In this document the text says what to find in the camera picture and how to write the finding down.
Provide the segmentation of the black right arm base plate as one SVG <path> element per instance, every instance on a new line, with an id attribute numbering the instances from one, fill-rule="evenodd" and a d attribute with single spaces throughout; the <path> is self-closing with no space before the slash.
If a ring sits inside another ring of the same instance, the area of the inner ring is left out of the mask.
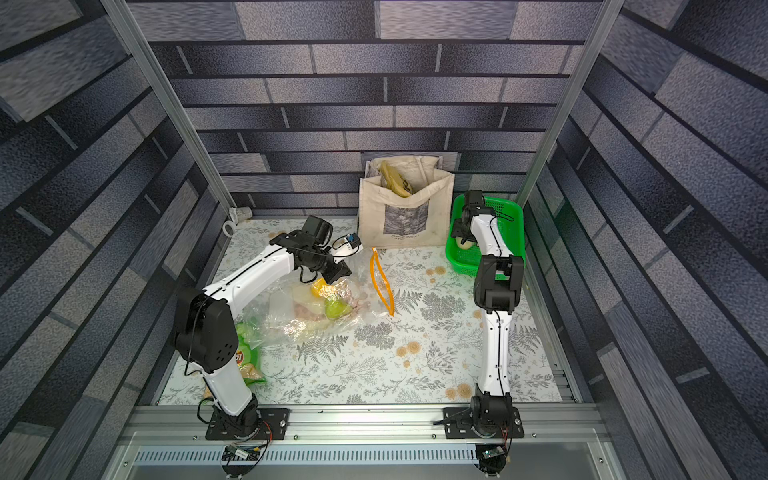
<path id="1" fill-rule="evenodd" d="M 480 429 L 474 426 L 474 418 L 469 407 L 445 407 L 443 418 L 435 422 L 442 426 L 447 439 L 521 439 L 525 436 L 519 412 L 513 409 L 513 417 L 506 424 L 487 424 Z"/>

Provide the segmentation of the clear orange zip-top bag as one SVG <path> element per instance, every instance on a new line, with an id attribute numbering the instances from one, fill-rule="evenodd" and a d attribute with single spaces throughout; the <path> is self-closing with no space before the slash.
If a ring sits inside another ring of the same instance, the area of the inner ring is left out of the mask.
<path id="1" fill-rule="evenodd" d="M 351 275 L 333 284 L 338 294 L 336 299 L 343 299 L 353 307 L 350 314 L 337 320 L 326 317 L 326 300 L 310 292 L 311 284 L 323 278 L 320 274 L 309 274 L 302 280 L 295 273 L 268 287 L 236 318 L 236 323 L 251 325 L 253 332 L 246 336 L 250 346 L 304 344 L 348 335 L 358 327 L 390 319 L 387 283 L 372 265 L 372 253 L 372 249 L 364 248 L 347 259 Z"/>

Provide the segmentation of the yellow orange toy fruit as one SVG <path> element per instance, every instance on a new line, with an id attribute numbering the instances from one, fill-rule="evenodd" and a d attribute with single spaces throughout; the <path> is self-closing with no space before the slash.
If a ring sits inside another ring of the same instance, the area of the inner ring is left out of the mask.
<path id="1" fill-rule="evenodd" d="M 313 296 L 325 300 L 333 300 L 338 297 L 336 287 L 327 284 L 323 278 L 319 278 L 311 284 L 310 292 Z"/>

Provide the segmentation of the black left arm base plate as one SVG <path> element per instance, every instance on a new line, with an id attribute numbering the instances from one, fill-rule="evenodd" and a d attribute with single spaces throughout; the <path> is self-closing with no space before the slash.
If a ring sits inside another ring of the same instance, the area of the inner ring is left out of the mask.
<path id="1" fill-rule="evenodd" d="M 288 425 L 289 409 L 259 409 L 238 417 L 214 407 L 208 421 L 208 441 L 250 442 L 283 440 Z"/>

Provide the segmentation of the pale yellow pear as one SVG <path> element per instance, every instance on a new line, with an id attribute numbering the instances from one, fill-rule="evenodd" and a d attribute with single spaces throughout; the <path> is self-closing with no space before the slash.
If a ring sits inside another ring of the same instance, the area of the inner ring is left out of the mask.
<path id="1" fill-rule="evenodd" d="M 469 240 L 469 239 L 465 239 L 465 238 L 462 238 L 462 237 L 457 237 L 456 238 L 456 245 L 457 245 L 457 247 L 459 249 L 468 250 L 468 249 L 472 248 L 475 245 L 475 243 L 473 241 Z"/>

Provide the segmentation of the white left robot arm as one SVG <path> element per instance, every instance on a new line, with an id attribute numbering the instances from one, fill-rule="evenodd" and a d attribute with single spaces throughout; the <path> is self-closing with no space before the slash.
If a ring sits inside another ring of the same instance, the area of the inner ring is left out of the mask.
<path id="1" fill-rule="evenodd" d="M 320 274 L 329 285 L 347 277 L 345 259 L 362 241 L 355 233 L 332 237 L 333 226 L 309 216 L 300 229 L 279 234 L 254 259 L 224 279 L 178 295 L 172 344 L 185 361 L 185 374 L 199 373 L 210 390 L 214 412 L 228 432 L 244 438 L 261 423 L 258 401 L 245 385 L 236 352 L 235 318 L 264 290 L 295 270 Z"/>

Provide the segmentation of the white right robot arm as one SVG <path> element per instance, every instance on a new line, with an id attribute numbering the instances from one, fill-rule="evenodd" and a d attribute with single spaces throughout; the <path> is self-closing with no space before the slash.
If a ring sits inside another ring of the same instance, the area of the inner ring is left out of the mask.
<path id="1" fill-rule="evenodd" d="M 480 250 L 473 286 L 475 305 L 484 314 L 483 366 L 470 402 L 469 417 L 476 434 L 491 438 L 524 436 L 522 420 L 513 405 L 508 374 L 509 336 L 513 313 L 522 294 L 524 258 L 504 242 L 502 216 L 480 190 L 463 196 L 461 215 L 451 225 L 451 236 L 472 242 Z"/>

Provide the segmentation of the green toy fruit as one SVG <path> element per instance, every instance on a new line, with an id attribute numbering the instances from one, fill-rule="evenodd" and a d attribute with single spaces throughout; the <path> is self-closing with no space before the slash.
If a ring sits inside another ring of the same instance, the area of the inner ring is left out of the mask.
<path id="1" fill-rule="evenodd" d="M 343 299 L 327 299 L 325 302 L 325 315 L 329 320 L 337 320 L 353 310 L 353 307 Z"/>

